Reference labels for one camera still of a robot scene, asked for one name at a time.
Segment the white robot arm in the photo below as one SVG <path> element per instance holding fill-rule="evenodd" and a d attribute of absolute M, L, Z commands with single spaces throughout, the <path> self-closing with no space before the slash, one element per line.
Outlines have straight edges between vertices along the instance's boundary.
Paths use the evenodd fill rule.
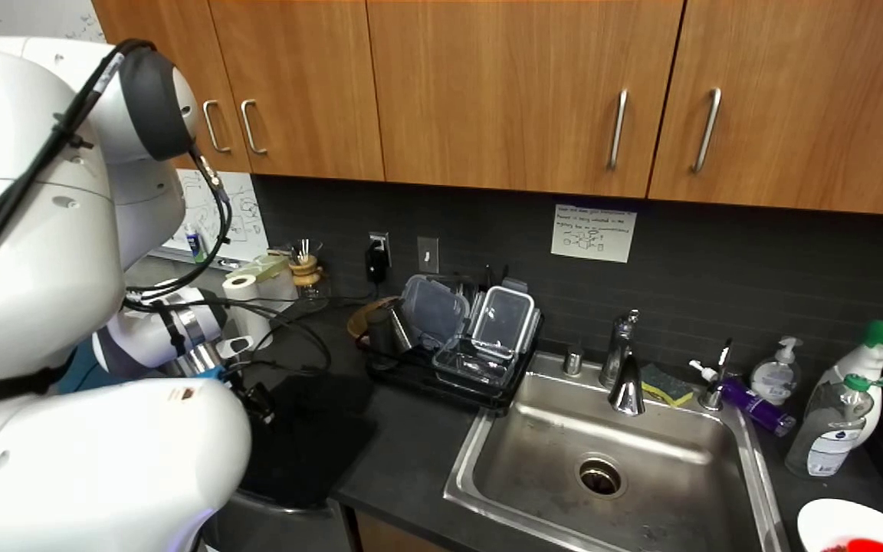
<path fill-rule="evenodd" d="M 70 67 L 107 56 L 93 48 L 0 42 L 0 214 L 55 115 L 86 97 Z M 247 411 L 218 380 L 23 394 L 121 310 L 124 266 L 181 220 L 176 176 L 154 160 L 190 148 L 193 95 L 145 57 L 145 46 L 115 56 L 93 115 L 63 133 L 55 160 L 0 218 L 0 548 L 186 548 L 250 460 Z"/>

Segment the upper cabinet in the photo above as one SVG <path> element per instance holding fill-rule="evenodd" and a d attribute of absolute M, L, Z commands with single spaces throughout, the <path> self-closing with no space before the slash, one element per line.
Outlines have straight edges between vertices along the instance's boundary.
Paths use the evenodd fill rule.
<path fill-rule="evenodd" d="M 199 150 L 214 169 L 250 172 L 229 80 L 214 39 L 214 21 L 206 0 L 94 0 L 99 21 L 112 42 L 151 39 L 177 64 L 204 110 Z"/>
<path fill-rule="evenodd" d="M 883 0 L 691 0 L 651 195 L 883 211 Z"/>
<path fill-rule="evenodd" d="M 94 0 L 193 84 L 225 169 L 383 177 L 366 0 Z"/>
<path fill-rule="evenodd" d="M 388 182 L 645 195 L 682 0 L 367 0 Z"/>

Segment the sink drain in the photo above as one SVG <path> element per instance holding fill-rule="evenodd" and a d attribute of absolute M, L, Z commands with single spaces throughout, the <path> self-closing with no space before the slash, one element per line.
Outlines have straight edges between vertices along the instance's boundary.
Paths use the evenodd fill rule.
<path fill-rule="evenodd" d="M 604 460 L 587 460 L 576 475 L 591 493 L 618 493 L 624 489 L 621 469 Z"/>

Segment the spray bottle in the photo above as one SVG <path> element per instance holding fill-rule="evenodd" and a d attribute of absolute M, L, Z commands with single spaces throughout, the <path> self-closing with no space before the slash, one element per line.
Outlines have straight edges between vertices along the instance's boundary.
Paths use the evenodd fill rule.
<path fill-rule="evenodd" d="M 883 320 L 869 325 L 864 344 L 847 352 L 814 386 L 803 426 L 785 465 L 814 479 L 834 475 L 847 453 L 864 444 L 883 406 Z"/>

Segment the black cloth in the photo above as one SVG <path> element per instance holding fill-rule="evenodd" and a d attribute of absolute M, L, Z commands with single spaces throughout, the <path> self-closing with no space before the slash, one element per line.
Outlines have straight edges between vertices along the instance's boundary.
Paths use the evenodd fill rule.
<path fill-rule="evenodd" d="M 269 390 L 276 417 L 252 419 L 252 462 L 242 479 L 250 496 L 326 509 L 326 496 L 373 437 L 366 417 L 373 383 L 359 376 L 288 376 Z"/>

